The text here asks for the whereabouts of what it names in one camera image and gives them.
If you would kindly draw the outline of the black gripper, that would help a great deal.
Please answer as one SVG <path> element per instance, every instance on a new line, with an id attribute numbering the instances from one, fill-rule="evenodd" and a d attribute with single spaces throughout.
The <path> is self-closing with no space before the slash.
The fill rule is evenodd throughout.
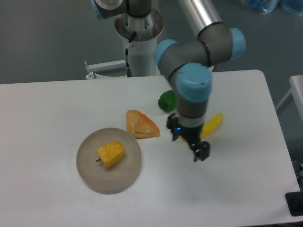
<path id="1" fill-rule="evenodd" d="M 172 141 L 176 141 L 181 136 L 190 149 L 194 153 L 194 162 L 200 160 L 206 160 L 210 155 L 210 143 L 207 141 L 201 141 L 200 134 L 202 132 L 203 125 L 197 127 L 185 127 L 179 125 L 178 117 L 175 113 L 172 113 L 167 117 L 166 127 L 172 134 Z"/>

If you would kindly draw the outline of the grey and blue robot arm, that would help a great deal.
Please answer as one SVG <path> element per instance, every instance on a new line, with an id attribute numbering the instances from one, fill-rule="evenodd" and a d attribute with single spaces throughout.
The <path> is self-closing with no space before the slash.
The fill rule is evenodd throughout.
<path id="1" fill-rule="evenodd" d="M 149 0 L 93 0 L 99 19 L 115 17 L 116 31 L 126 39 L 125 69 L 132 76 L 134 64 L 130 50 L 135 42 L 149 41 L 161 33 L 164 23 Z M 167 128 L 173 140 L 182 137 L 194 153 L 195 160 L 205 160 L 210 144 L 200 139 L 208 99 L 212 90 L 209 67 L 242 56 L 245 37 L 239 29 L 228 28 L 209 0 L 181 0 L 196 40 L 178 44 L 166 39 L 153 53 L 160 72 L 176 95 L 176 112 L 167 118 Z"/>

